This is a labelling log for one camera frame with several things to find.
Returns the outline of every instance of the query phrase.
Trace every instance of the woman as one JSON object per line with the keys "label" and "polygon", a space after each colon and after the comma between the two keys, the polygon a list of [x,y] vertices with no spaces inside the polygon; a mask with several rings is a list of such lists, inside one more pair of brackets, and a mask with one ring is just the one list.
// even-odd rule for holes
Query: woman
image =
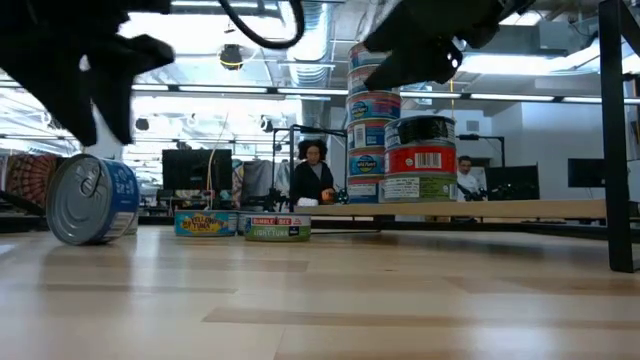
{"label": "woman", "polygon": [[300,198],[318,200],[318,203],[332,203],[333,175],[324,162],[327,157],[327,145],[322,140],[305,140],[298,144],[298,158],[304,160],[296,166],[291,184],[291,201],[298,203]]}

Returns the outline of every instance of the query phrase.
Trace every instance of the computer monitor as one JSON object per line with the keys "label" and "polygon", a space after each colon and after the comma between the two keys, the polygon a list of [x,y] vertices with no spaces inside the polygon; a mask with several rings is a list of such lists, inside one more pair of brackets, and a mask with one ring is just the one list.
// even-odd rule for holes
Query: computer monitor
{"label": "computer monitor", "polygon": [[509,166],[486,169],[489,200],[538,200],[538,166]]}
{"label": "computer monitor", "polygon": [[603,188],[604,159],[568,159],[570,188]]}
{"label": "computer monitor", "polygon": [[[205,190],[211,151],[163,150],[163,188],[172,190]],[[233,167],[231,150],[215,150],[211,161],[211,183],[216,190],[231,190]]]}

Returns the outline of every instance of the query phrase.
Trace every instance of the stack of tuna cans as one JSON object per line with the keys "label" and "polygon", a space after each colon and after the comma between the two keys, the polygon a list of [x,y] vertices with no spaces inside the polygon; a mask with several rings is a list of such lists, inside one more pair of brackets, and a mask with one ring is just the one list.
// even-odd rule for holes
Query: stack of tuna cans
{"label": "stack of tuna cans", "polygon": [[385,126],[385,201],[444,202],[457,197],[455,121],[414,116]]}
{"label": "stack of tuna cans", "polygon": [[347,191],[351,203],[375,204],[384,199],[385,126],[400,118],[402,99],[399,89],[370,92],[364,84],[385,54],[369,53],[358,44],[349,51],[349,58]]}

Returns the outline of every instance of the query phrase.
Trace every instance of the ventilation duct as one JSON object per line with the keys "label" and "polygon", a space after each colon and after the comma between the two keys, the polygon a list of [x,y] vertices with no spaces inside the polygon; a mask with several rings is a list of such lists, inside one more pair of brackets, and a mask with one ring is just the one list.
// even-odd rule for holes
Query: ventilation duct
{"label": "ventilation duct", "polygon": [[[332,7],[326,3],[303,2],[306,31],[300,42],[289,50],[293,61],[322,62],[329,53],[329,29]],[[296,87],[324,88],[329,79],[329,68],[314,65],[291,65],[291,81]],[[324,101],[302,100],[304,126],[327,129],[331,124],[330,108]],[[322,134],[301,134],[300,139],[324,138]]]}

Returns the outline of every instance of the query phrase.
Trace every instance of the wooden board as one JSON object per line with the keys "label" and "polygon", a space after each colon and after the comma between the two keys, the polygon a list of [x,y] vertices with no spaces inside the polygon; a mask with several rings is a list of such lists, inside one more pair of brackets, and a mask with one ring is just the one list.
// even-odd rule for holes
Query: wooden board
{"label": "wooden board", "polygon": [[362,204],[297,207],[312,215],[425,215],[493,218],[604,218],[604,200],[479,201],[468,203]]}

